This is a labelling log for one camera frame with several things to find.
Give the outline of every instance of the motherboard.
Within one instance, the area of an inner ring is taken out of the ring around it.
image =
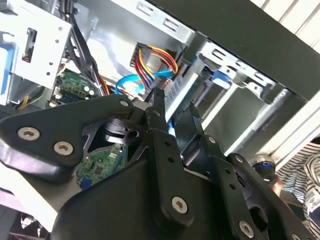
[[[51,107],[98,97],[97,88],[80,74],[66,69],[56,77],[49,102]],[[125,167],[126,146],[115,144],[109,150],[95,152],[83,159],[76,176],[81,189],[87,189]]]
[[[89,100],[98,96],[97,88],[83,76],[66,69],[57,76],[50,106],[55,107],[81,100]]]
[[[110,150],[87,156],[82,160],[76,172],[77,183],[81,189],[102,181],[125,167],[126,149],[116,143]]]

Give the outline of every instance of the metal bolt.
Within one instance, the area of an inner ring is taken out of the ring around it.
[[[240,162],[240,163],[243,163],[244,161],[242,160],[242,158],[241,157],[239,157],[239,156],[235,156],[235,159],[237,159],[238,160],[238,162]]]
[[[120,103],[121,103],[122,106],[125,106],[125,107],[129,106],[129,104],[126,101],[120,101]]]
[[[153,112],[154,112],[156,115],[158,115],[158,116],[161,115],[160,112],[158,112],[158,111],[156,111],[156,110],[154,110]]]
[[[69,156],[74,151],[74,147],[69,142],[66,142],[66,141],[58,141],[53,146],[53,149],[57,154],[60,154],[63,156]]]
[[[293,240],[301,240],[301,238],[295,233],[292,233],[292,238]]]
[[[180,214],[186,214],[188,205],[185,200],[179,196],[174,196],[171,201],[172,207]]]
[[[25,126],[18,130],[18,136],[21,139],[33,141],[40,137],[40,132],[34,127]]]
[[[213,144],[216,143],[216,140],[212,136],[209,136],[209,141],[212,142]]]
[[[240,221],[239,227],[241,229],[241,232],[244,233],[248,238],[253,239],[254,238],[254,231],[252,227],[246,222],[246,221]]]

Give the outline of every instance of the black wire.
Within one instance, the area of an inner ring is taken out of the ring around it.
[[[106,95],[106,91],[102,88],[102,83],[99,78],[98,66],[96,61],[93,59],[87,42],[82,35],[76,19],[75,19],[75,8],[74,3],[71,0],[60,0],[59,8],[61,18],[66,22],[72,24],[73,28],[70,31],[70,39],[67,42],[67,50],[70,58],[80,70],[82,75],[88,79],[91,83],[95,84],[98,88],[101,96]]]

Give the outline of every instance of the green pcb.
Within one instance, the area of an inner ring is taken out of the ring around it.
[[[73,94],[81,99],[98,96],[97,88],[78,73],[66,69],[60,79],[62,92]]]
[[[78,166],[78,185],[86,189],[111,176],[125,167],[126,158],[125,147],[117,143],[110,150],[89,155]]]

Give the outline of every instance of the blue and white striped cloth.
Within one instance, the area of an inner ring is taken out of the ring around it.
[[[308,229],[320,239],[320,144],[310,142],[276,172],[283,190],[303,204]]]

